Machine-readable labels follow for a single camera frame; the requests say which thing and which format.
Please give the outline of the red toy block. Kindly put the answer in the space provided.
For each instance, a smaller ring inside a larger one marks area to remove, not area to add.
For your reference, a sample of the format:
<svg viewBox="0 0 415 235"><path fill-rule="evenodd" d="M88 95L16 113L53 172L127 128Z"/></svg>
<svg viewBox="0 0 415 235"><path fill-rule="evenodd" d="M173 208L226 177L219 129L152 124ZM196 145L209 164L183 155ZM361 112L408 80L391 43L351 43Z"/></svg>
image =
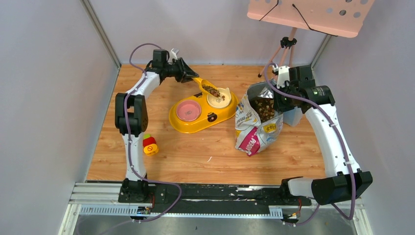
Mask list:
<svg viewBox="0 0 415 235"><path fill-rule="evenodd" d="M144 134L143 140L142 140L142 146L147 147L152 144L157 144L155 138L151 136L150 134Z"/></svg>

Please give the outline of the yellow double pet feeder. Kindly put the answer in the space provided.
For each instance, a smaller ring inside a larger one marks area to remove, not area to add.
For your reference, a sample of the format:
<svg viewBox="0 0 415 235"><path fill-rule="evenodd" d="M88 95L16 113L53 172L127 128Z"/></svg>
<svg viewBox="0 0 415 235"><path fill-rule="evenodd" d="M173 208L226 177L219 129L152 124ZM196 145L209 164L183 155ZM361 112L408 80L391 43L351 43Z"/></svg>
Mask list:
<svg viewBox="0 0 415 235"><path fill-rule="evenodd" d="M171 126L175 130L181 133L190 134L190 133L196 133L196 132L202 131L206 128L209 128L213 125L219 124L225 120L228 120L234 117L235 112L236 112L236 106L239 103L239 101L233 92L231 92L231 103L229 104L228 107L224 109L212 108L207 103L207 95L208 94L199 92L190 97L182 99L179 102L177 102L175 105L173 105L169 111L169 116L168 116ZM195 100L200 104L202 108L202 112L195 121L184 122L178 119L178 117L176 116L177 105L181 101L184 101L184 100Z"/></svg>

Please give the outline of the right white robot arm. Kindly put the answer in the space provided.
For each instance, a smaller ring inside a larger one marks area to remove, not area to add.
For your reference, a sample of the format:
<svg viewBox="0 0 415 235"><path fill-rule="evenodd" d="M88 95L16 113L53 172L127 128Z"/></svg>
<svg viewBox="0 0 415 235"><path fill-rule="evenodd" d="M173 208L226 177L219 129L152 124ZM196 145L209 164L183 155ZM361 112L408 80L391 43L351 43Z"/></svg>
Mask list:
<svg viewBox="0 0 415 235"><path fill-rule="evenodd" d="M295 118L305 115L317 138L325 167L325 178L296 177L282 180L279 197L292 204L299 196L313 198L320 205L356 200L372 184L369 171L362 171L344 139L335 99L326 85L317 86L310 66L273 66L277 82L274 110Z"/></svg>

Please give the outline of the cream bowl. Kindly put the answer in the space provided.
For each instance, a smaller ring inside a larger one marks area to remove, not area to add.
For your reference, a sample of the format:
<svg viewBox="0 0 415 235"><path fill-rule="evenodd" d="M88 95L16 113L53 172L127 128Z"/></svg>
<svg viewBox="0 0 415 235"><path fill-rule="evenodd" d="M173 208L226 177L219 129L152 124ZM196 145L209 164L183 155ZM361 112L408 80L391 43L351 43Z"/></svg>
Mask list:
<svg viewBox="0 0 415 235"><path fill-rule="evenodd" d="M224 109L231 103L231 92L229 88L217 88L220 93L219 97L215 97L211 94L207 95L207 103L215 109Z"/></svg>

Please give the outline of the yellow toy block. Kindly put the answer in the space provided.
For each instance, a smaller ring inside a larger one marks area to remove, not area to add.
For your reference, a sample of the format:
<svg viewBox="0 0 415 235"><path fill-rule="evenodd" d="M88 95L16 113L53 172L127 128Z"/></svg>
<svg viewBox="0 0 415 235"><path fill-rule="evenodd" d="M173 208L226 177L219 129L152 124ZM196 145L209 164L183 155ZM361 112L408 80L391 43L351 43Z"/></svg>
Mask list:
<svg viewBox="0 0 415 235"><path fill-rule="evenodd" d="M158 153L159 147L156 143L149 144L143 147L145 155L152 156Z"/></svg>

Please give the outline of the yellow plastic scoop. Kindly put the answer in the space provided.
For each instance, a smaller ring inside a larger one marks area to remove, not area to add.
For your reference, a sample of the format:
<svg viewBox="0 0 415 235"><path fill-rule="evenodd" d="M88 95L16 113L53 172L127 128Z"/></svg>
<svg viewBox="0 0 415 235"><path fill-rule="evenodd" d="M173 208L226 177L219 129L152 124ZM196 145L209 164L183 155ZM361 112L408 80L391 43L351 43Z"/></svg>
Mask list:
<svg viewBox="0 0 415 235"><path fill-rule="evenodd" d="M220 93L219 89L213 84L211 84L209 81L202 79L200 77L194 77L192 79L198 84L199 89L202 92L209 94L215 98L225 99L225 96Z"/></svg>

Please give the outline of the pink music stand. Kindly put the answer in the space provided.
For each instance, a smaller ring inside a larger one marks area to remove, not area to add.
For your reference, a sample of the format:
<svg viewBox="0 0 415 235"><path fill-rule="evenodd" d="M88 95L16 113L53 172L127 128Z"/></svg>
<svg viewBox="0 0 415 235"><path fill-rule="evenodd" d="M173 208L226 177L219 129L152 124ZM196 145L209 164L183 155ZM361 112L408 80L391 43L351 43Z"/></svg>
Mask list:
<svg viewBox="0 0 415 235"><path fill-rule="evenodd" d="M373 3L372 0L252 0L247 16L253 20L291 27L290 35L282 39L282 44L275 52L283 52L280 65L288 57L291 66L294 37L298 29L354 38Z"/></svg>

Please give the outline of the pink bowl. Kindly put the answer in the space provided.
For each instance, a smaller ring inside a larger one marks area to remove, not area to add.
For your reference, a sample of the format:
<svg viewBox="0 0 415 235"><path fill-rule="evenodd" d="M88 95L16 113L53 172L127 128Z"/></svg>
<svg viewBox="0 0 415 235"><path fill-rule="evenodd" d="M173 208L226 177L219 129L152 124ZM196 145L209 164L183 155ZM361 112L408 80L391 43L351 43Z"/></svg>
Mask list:
<svg viewBox="0 0 415 235"><path fill-rule="evenodd" d="M195 100L181 101L176 108L176 116L184 122L195 121L201 114L202 108Z"/></svg>

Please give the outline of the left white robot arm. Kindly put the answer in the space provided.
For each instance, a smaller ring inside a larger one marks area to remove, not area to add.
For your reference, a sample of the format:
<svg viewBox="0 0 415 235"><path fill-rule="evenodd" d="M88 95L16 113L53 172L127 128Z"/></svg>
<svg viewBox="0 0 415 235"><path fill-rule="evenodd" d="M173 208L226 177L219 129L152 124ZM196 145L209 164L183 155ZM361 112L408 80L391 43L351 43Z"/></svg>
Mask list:
<svg viewBox="0 0 415 235"><path fill-rule="evenodd" d="M143 140L149 123L146 99L166 78L185 83L199 77L183 58L170 58L171 52L155 49L150 62L142 69L140 80L127 92L115 96L115 127L125 144L127 172L122 182L119 202L142 203L150 196L144 165Z"/></svg>

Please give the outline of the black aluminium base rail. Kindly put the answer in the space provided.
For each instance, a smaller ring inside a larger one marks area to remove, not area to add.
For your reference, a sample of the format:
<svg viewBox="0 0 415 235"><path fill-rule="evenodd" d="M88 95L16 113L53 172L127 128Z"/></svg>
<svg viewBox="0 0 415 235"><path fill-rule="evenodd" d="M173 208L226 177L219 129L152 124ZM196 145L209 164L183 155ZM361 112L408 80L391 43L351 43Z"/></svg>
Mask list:
<svg viewBox="0 0 415 235"><path fill-rule="evenodd" d="M263 218L280 219L314 210L316 201L307 197L284 198L279 186L180 184L177 187L149 184L146 196L136 196L121 182L75 184L70 204L82 205L88 215L127 215L150 218Z"/></svg>

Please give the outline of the pet food kibble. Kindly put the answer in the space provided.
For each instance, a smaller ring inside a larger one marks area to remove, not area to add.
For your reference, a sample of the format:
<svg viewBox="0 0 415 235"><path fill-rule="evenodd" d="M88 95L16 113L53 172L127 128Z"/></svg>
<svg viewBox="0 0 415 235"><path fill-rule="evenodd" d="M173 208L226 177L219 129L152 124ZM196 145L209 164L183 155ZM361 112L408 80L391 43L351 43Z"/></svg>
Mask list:
<svg viewBox="0 0 415 235"><path fill-rule="evenodd" d="M256 96L249 99L250 107L258 114L262 123L276 117L273 109L274 100L270 97Z"/></svg>

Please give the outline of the pet food bag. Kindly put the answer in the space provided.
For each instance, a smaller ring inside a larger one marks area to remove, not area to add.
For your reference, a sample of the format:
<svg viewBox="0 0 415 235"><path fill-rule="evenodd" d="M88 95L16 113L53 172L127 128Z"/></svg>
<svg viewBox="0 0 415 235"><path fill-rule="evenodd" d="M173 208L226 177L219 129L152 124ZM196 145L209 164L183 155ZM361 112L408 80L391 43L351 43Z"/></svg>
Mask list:
<svg viewBox="0 0 415 235"><path fill-rule="evenodd" d="M260 82L249 86L235 112L235 148L253 156L277 140L283 127L283 114L276 110L276 117L262 123L258 114L250 107L249 99L256 96L270 97L274 100L273 90L268 83Z"/></svg>

